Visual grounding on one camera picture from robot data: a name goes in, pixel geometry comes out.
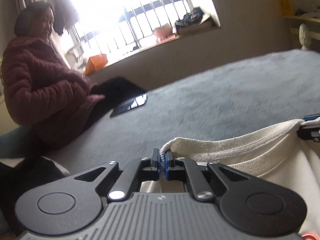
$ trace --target smartphone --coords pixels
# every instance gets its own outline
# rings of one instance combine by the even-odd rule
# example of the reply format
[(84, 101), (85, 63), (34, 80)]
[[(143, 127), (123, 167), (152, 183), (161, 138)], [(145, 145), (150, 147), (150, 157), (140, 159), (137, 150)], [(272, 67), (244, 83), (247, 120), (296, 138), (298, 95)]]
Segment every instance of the smartphone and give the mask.
[(122, 114), (124, 112), (127, 112), (131, 109), (137, 108), (139, 106), (143, 106), (146, 102), (147, 102), (147, 94), (143, 94), (143, 95), (140, 95), (136, 98), (129, 99), (129, 100), (125, 101), (124, 103), (116, 106), (113, 109), (113, 111), (110, 115), (110, 118), (114, 117), (118, 114)]

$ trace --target woman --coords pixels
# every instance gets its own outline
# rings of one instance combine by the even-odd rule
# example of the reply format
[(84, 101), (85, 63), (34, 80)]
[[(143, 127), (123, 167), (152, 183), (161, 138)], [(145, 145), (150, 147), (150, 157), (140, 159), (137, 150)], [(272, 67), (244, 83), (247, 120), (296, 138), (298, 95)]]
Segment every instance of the woman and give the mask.
[(57, 148), (117, 104), (145, 91), (123, 78), (92, 87), (49, 44), (53, 21), (54, 9), (44, 1), (22, 11), (14, 27), (17, 38), (4, 51), (2, 72), (12, 119), (31, 126), (36, 138)]

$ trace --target woman's hair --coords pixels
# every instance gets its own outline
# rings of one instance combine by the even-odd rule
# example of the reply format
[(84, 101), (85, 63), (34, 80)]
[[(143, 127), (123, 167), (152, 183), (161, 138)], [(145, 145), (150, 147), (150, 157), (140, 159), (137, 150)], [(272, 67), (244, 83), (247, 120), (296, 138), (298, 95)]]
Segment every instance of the woman's hair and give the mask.
[(32, 21), (43, 15), (48, 8), (51, 8), (54, 14), (53, 5), (45, 1), (34, 2), (21, 11), (14, 25), (15, 35), (17, 37), (28, 36)]

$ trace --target gray blanket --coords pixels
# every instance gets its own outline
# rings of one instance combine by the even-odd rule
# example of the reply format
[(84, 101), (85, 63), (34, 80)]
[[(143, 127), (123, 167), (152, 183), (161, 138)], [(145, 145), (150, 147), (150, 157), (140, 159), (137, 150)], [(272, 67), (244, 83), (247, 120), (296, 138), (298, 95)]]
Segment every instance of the gray blanket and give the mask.
[(148, 92), (146, 105), (106, 114), (49, 157), (71, 173), (124, 167), (175, 137), (222, 140), (302, 118), (320, 112), (319, 76), (320, 54), (301, 50), (228, 64)]

